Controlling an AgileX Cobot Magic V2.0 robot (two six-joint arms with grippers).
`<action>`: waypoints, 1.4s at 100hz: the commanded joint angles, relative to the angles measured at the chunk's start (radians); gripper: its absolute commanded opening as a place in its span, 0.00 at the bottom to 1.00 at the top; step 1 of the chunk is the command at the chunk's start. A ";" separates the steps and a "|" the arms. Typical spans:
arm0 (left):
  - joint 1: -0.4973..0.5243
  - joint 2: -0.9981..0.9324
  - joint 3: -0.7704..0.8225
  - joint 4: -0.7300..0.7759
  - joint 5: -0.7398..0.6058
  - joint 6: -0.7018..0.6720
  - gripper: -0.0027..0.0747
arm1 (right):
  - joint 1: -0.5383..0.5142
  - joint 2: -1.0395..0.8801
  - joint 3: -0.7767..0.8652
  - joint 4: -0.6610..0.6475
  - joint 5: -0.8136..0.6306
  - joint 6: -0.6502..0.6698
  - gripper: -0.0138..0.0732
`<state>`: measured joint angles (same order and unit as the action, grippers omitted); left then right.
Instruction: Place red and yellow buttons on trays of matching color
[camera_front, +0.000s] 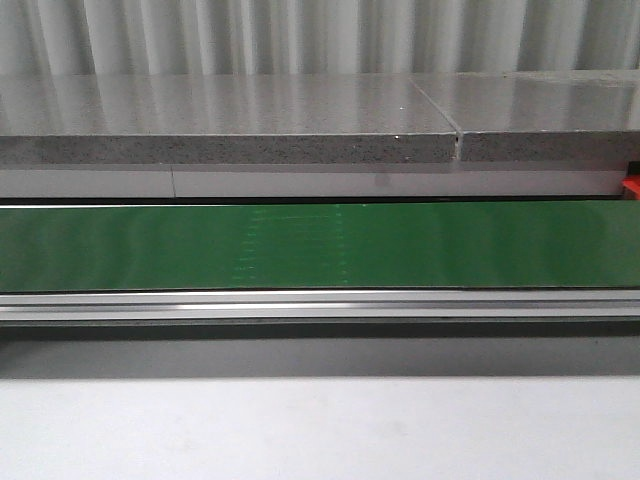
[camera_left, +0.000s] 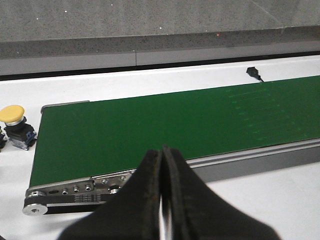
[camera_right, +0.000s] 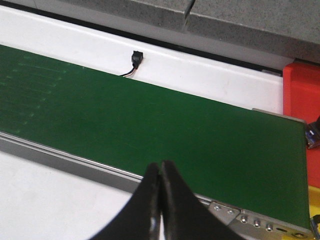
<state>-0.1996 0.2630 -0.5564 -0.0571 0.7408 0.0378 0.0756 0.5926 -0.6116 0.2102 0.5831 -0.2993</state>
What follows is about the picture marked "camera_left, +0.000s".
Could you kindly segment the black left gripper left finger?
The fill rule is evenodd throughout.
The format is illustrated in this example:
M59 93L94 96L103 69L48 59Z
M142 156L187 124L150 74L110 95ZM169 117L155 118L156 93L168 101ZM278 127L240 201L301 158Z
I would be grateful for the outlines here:
M160 152L148 150L121 190L67 227L60 240L158 240Z

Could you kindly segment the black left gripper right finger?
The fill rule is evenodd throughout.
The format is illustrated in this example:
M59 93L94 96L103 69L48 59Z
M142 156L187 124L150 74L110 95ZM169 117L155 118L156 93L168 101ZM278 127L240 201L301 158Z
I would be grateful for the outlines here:
M269 225L213 192L180 151L163 146L161 190L167 240L278 240Z

